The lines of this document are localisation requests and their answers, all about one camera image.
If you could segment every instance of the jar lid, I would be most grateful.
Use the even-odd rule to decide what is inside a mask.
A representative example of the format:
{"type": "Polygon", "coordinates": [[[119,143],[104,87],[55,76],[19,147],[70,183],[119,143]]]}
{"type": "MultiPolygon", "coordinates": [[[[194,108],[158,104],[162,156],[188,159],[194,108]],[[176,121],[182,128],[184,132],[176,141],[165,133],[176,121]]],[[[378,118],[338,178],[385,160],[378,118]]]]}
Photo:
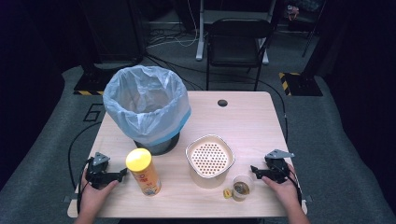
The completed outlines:
{"type": "Polygon", "coordinates": [[[126,157],[125,163],[132,172],[141,172],[151,163],[151,153],[142,147],[134,149],[126,157]]]}

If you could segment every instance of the trash can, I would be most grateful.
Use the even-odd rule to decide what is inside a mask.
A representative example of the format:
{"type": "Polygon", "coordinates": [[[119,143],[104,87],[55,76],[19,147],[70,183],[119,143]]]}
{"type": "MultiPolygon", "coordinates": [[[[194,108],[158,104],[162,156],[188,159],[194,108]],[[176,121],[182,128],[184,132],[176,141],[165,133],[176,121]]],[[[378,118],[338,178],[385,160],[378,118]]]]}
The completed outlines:
{"type": "Polygon", "coordinates": [[[186,87],[174,72],[137,65],[119,70],[103,95],[108,115],[152,155],[170,151],[191,114],[186,87]]]}

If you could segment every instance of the pringles can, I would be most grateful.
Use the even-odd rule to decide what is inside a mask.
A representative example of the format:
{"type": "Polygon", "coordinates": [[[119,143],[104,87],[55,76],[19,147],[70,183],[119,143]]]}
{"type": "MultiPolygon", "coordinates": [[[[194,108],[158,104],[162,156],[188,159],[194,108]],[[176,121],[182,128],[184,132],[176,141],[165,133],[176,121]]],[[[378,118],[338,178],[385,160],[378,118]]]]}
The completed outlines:
{"type": "Polygon", "coordinates": [[[160,192],[161,181],[152,163],[151,153],[147,149],[132,150],[125,163],[145,195],[153,196],[160,192]]]}

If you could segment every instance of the office chair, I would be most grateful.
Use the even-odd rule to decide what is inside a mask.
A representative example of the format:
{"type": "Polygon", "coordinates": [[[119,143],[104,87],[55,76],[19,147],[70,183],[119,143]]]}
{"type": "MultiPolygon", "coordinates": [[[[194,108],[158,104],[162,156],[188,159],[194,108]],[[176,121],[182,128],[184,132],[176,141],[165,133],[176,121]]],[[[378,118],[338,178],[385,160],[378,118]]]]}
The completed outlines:
{"type": "Polygon", "coordinates": [[[265,20],[221,19],[208,31],[206,90],[209,90],[210,66],[257,68],[254,91],[259,84],[266,41],[273,32],[265,20]]]}

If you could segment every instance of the gray carpet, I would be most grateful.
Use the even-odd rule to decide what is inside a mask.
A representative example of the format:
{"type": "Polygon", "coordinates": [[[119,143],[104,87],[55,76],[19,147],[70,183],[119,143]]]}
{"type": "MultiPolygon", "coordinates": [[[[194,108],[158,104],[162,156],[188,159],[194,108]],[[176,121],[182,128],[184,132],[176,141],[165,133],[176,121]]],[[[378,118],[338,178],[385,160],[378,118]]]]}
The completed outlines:
{"type": "MultiPolygon", "coordinates": [[[[284,120],[282,101],[275,90],[261,83],[259,91],[271,93],[279,122],[287,136],[289,151],[296,154],[293,162],[303,193],[313,199],[307,204],[308,216],[312,223],[396,223],[375,177],[347,139],[332,95],[322,77],[316,77],[322,97],[286,96],[283,92],[278,73],[302,72],[317,41],[315,38],[307,55],[302,58],[306,43],[304,36],[276,32],[268,49],[270,63],[262,69],[261,81],[273,87],[284,101],[288,126],[284,120]]],[[[148,48],[149,54],[194,69],[175,66],[190,91],[205,86],[205,61],[196,62],[195,51],[196,42],[189,47],[182,47],[176,42],[148,48]]],[[[141,64],[156,65],[147,58],[141,64]]],[[[224,70],[216,72],[231,73],[224,70]]],[[[211,85],[212,90],[251,91],[253,85],[240,82],[251,82],[239,77],[245,71],[237,72],[238,77],[231,79],[214,77],[217,82],[211,85]],[[230,84],[230,80],[239,82],[230,84]]],[[[35,144],[0,192],[0,223],[73,222],[66,214],[68,203],[62,202],[64,196],[71,196],[74,192],[67,152],[75,137],[93,125],[77,138],[72,147],[72,170],[77,181],[78,172],[88,158],[99,129],[95,123],[101,121],[105,114],[104,108],[96,105],[93,110],[100,111],[99,116],[90,117],[96,121],[84,121],[92,104],[101,104],[103,100],[101,96],[73,94],[81,75],[80,67],[64,72],[62,99],[35,144]]],[[[97,223],[117,222],[117,219],[97,219],[97,223]]],[[[287,220],[283,217],[266,218],[265,223],[287,223],[287,220]]]]}

